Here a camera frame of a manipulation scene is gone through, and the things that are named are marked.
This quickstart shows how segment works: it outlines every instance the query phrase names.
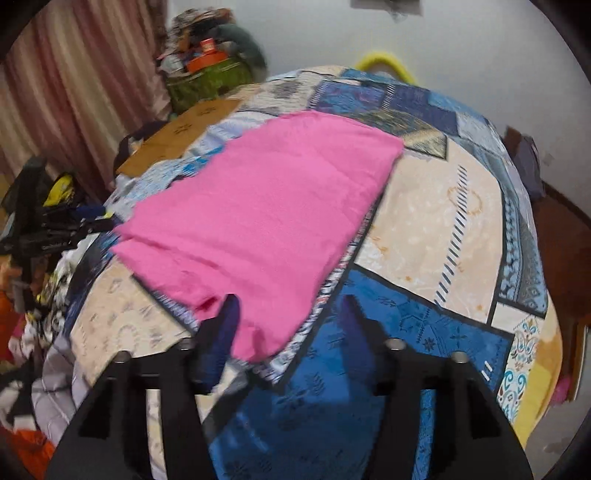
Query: orange container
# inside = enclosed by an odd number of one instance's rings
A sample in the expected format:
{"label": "orange container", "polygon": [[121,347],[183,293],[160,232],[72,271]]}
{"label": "orange container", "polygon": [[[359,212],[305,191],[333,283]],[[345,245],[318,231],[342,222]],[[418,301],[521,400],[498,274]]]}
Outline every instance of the orange container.
{"label": "orange container", "polygon": [[227,57],[228,55],[222,51],[201,55],[200,57],[197,57],[196,59],[193,59],[187,63],[187,71],[189,73],[195,73],[196,71],[204,69],[205,67],[210,67],[211,65],[220,63],[221,61],[226,60]]}

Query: beige patterned fabric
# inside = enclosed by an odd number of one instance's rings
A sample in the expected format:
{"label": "beige patterned fabric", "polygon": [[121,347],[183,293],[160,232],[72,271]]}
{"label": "beige patterned fabric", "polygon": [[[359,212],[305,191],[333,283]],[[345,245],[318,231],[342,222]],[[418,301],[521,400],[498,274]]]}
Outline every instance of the beige patterned fabric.
{"label": "beige patterned fabric", "polygon": [[[449,140],[447,149],[447,161],[408,150],[398,160],[356,263],[486,323],[502,255],[501,191],[462,147]],[[453,277],[452,284],[442,275]]]}
{"label": "beige patterned fabric", "polygon": [[72,351],[90,385],[120,350],[151,355],[191,336],[131,275],[113,259],[96,279],[72,329]]}

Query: pink towel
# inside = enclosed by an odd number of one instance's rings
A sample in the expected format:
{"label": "pink towel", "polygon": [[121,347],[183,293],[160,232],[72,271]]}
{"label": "pink towel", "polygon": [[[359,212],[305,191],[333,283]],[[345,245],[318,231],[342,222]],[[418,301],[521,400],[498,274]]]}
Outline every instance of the pink towel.
{"label": "pink towel", "polygon": [[262,360],[306,319],[401,151],[399,138],[339,116],[273,119],[140,202],[113,251],[200,320],[235,293],[232,354]]}

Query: yellow handle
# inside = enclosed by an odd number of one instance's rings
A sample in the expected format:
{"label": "yellow handle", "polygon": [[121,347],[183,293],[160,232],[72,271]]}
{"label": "yellow handle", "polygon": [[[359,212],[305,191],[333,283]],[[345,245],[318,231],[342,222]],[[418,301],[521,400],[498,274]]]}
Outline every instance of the yellow handle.
{"label": "yellow handle", "polygon": [[404,65],[394,55],[386,53],[384,51],[373,51],[368,53],[361,61],[355,66],[357,70],[363,70],[367,72],[374,65],[383,64],[390,67],[398,76],[400,80],[409,85],[416,85],[417,82],[412,74],[406,69]]}

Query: yellow object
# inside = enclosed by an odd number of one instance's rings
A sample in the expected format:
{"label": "yellow object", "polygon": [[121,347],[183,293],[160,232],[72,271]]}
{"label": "yellow object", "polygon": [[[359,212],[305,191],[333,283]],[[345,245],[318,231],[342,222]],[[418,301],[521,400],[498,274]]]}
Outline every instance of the yellow object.
{"label": "yellow object", "polygon": [[534,365],[513,423],[513,429],[524,448],[531,432],[550,405],[561,365],[562,337],[554,304],[548,296],[548,312],[537,345]]}
{"label": "yellow object", "polygon": [[70,174],[62,175],[56,180],[49,191],[44,207],[51,207],[67,202],[74,195],[74,178]]}
{"label": "yellow object", "polygon": [[406,69],[404,65],[394,55],[386,53],[384,51],[373,51],[368,53],[361,61],[355,66],[357,70],[363,70],[367,72],[374,65],[386,65],[390,67],[398,76],[400,80],[409,85],[416,85],[417,82],[412,74]]}

